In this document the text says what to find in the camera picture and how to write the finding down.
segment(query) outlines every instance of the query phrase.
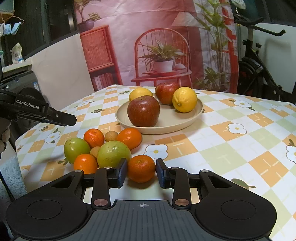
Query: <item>chair backrest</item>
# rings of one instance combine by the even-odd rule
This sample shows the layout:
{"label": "chair backrest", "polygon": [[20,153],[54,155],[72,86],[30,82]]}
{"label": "chair backrest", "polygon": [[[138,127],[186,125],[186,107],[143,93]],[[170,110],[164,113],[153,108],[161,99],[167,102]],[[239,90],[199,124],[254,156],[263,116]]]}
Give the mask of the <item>chair backrest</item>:
{"label": "chair backrest", "polygon": [[176,64],[181,63],[189,68],[190,51],[186,39],[175,30],[169,28],[154,28],[146,31],[136,40],[136,77],[139,77],[139,72],[141,75],[142,72],[151,71],[153,69],[153,63],[148,63],[148,60],[144,60],[139,57],[149,54],[149,48],[145,46],[157,46],[156,40],[160,41],[163,44],[171,44],[185,53],[186,56],[180,56],[180,59],[176,59]]}

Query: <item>tray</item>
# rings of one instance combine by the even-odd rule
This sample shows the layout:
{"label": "tray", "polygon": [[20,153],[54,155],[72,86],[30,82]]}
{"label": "tray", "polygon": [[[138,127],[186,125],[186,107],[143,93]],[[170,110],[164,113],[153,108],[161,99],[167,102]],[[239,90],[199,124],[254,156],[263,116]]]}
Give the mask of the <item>tray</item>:
{"label": "tray", "polygon": [[133,126],[128,118],[127,108],[129,102],[124,103],[116,112],[116,119],[125,128],[133,127],[142,134],[165,134],[179,131],[190,126],[202,113],[203,102],[198,99],[195,108],[188,113],[180,113],[173,106],[160,104],[160,114],[154,127]]}
{"label": "tray", "polygon": [[163,72],[163,73],[157,73],[155,70],[150,71],[150,72],[144,72],[142,74],[148,74],[151,75],[152,77],[166,77],[166,76],[173,76],[173,75],[178,75],[187,72],[187,68],[185,69],[179,69],[179,70],[173,70],[172,72]]}

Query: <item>tablecloth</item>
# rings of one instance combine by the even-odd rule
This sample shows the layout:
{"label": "tablecloth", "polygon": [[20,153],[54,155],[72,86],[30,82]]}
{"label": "tablecloth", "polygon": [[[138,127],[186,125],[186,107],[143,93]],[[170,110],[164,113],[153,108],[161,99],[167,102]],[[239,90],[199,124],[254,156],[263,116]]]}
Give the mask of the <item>tablecloth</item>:
{"label": "tablecloth", "polygon": [[[62,109],[77,117],[74,126],[40,123],[16,141],[17,157],[28,191],[70,172],[63,145],[71,137],[83,138],[90,128],[104,134],[120,132],[116,110],[136,87],[113,85]],[[155,92],[154,87],[147,87]],[[163,158],[168,167],[189,173],[211,170],[268,199],[277,210],[270,238],[296,238],[296,107],[231,93],[195,90],[204,102],[200,118],[189,127],[169,134],[143,135],[132,155]],[[127,183],[125,191],[110,190],[114,198],[155,199],[171,196],[157,180],[143,186]],[[198,199],[192,191],[193,202]]]}

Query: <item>hand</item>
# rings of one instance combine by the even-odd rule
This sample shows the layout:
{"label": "hand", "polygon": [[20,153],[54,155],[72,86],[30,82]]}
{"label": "hand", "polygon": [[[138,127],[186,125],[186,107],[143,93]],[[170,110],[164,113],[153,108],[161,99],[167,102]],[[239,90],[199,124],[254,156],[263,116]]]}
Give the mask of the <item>hand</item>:
{"label": "hand", "polygon": [[4,152],[6,148],[6,142],[10,137],[10,126],[11,122],[8,119],[0,117],[0,154]]}

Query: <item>metal bolt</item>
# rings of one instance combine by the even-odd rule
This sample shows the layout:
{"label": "metal bolt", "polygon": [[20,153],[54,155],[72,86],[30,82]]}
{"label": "metal bolt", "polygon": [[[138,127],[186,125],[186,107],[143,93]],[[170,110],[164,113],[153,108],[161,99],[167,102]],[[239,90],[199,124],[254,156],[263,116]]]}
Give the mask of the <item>metal bolt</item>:
{"label": "metal bolt", "polygon": [[184,207],[184,206],[187,206],[189,204],[189,201],[187,199],[181,198],[181,199],[177,199],[175,201],[175,204],[180,206],[180,207]]}
{"label": "metal bolt", "polygon": [[103,207],[106,206],[108,204],[108,201],[106,199],[96,199],[94,200],[94,205],[98,206],[98,207]]}

